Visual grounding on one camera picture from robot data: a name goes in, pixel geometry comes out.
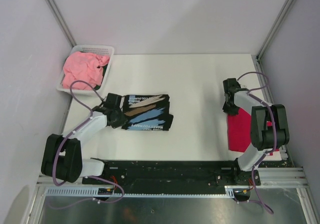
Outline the black t-shirt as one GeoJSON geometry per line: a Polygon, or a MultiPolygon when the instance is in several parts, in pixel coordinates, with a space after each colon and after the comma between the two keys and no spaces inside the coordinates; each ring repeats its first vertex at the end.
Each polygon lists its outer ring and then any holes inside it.
{"type": "Polygon", "coordinates": [[[127,122],[121,127],[131,131],[168,131],[174,119],[170,114],[170,96],[126,95],[122,112],[127,122]]]}

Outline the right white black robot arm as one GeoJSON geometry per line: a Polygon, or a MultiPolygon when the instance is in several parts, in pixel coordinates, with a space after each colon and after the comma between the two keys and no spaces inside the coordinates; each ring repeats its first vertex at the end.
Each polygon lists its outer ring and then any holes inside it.
{"type": "Polygon", "coordinates": [[[290,140],[286,109],[281,104],[269,104],[250,90],[242,88],[235,78],[223,81],[228,147],[238,151],[247,144],[242,155],[235,160],[230,178],[242,185],[249,174],[269,154],[290,140]]]}

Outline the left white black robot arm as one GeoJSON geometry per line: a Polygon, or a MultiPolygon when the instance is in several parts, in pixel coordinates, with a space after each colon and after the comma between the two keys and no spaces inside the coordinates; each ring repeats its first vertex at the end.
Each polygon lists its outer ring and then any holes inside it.
{"type": "Polygon", "coordinates": [[[41,173],[52,177],[55,185],[74,183],[78,178],[93,176],[100,184],[110,180],[110,171],[103,161],[85,159],[84,145],[106,127],[118,128],[128,120],[121,109],[122,96],[109,93],[100,105],[89,111],[89,116],[78,126],[61,135],[51,134],[45,144],[41,173]]]}

